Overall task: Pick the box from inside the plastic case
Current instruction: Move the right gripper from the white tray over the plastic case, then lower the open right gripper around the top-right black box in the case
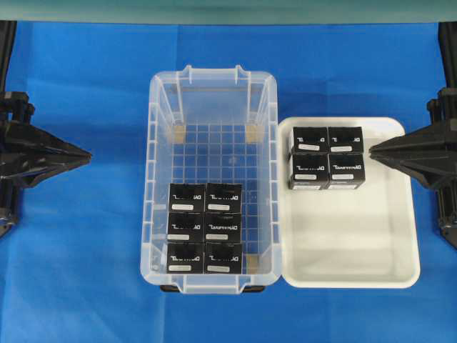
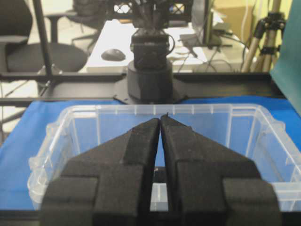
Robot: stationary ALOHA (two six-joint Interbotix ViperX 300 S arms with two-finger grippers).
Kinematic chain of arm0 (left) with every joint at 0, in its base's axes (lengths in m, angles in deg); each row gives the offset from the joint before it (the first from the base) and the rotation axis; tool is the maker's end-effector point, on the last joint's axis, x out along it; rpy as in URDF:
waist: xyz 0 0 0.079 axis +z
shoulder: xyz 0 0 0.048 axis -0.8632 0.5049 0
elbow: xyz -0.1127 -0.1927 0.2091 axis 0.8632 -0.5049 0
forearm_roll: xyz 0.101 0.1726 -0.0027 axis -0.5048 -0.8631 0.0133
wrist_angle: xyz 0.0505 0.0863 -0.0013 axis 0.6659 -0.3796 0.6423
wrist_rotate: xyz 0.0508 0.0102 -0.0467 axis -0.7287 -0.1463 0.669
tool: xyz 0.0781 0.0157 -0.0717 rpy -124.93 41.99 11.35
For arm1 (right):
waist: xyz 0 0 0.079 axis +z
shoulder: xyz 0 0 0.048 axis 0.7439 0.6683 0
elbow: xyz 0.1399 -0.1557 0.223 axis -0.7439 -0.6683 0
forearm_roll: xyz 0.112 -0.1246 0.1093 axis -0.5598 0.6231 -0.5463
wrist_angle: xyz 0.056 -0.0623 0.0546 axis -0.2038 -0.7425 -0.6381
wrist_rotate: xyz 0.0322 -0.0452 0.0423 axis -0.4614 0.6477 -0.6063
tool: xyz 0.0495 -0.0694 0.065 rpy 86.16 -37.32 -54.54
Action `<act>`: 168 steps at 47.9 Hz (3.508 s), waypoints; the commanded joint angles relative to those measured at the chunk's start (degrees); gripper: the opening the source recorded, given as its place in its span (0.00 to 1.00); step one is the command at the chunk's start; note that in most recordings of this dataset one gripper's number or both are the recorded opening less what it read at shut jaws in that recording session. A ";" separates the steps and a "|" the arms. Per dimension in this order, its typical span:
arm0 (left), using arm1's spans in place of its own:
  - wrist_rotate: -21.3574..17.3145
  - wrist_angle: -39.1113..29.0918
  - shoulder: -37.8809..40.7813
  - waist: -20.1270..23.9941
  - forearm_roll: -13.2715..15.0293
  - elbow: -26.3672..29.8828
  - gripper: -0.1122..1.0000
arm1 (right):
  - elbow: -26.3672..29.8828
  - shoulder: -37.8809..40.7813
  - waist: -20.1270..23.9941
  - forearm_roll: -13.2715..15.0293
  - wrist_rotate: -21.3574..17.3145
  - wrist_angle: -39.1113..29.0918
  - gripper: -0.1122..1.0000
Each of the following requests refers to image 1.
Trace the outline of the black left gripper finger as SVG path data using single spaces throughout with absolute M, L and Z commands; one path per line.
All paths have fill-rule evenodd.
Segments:
M 63 141 L 43 129 L 18 121 L 6 123 L 6 148 L 15 152 L 92 157 L 88 151 Z
M 17 186 L 37 186 L 39 183 L 54 176 L 77 169 L 89 164 L 91 157 L 71 156 L 39 157 L 37 159 L 24 159 L 10 171 L 10 180 Z

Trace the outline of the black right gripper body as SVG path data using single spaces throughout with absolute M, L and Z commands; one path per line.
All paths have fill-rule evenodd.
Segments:
M 456 178 L 456 88 L 442 88 L 426 107 L 437 136 L 432 150 L 438 152 L 432 161 L 431 188 L 439 189 Z

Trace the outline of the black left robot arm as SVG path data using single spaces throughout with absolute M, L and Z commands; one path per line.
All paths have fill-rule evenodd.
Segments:
M 16 21 L 1 21 L 1 236 L 19 222 L 21 195 L 44 180 L 89 164 L 92 155 L 31 124 L 25 92 L 7 91 Z

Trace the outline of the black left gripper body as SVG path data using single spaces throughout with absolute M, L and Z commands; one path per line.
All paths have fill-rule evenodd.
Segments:
M 35 107 L 29 103 L 25 92 L 1 92 L 1 179 L 14 183 L 15 186 L 28 186 L 30 177 L 26 175 L 26 147 L 28 134 L 21 132 L 31 124 Z

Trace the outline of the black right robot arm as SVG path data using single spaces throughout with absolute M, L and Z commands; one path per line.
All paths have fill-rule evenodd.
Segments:
M 441 236 L 456 243 L 456 22 L 438 25 L 446 87 L 426 108 L 431 124 L 369 149 L 370 157 L 437 192 Z

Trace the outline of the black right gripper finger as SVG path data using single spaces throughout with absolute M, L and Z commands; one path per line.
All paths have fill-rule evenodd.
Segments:
M 370 153 L 383 165 L 418 181 L 424 188 L 440 189 L 450 182 L 450 157 L 426 153 Z
M 374 145 L 369 152 L 381 154 L 400 151 L 444 151 L 452 145 L 453 120 L 447 119 Z

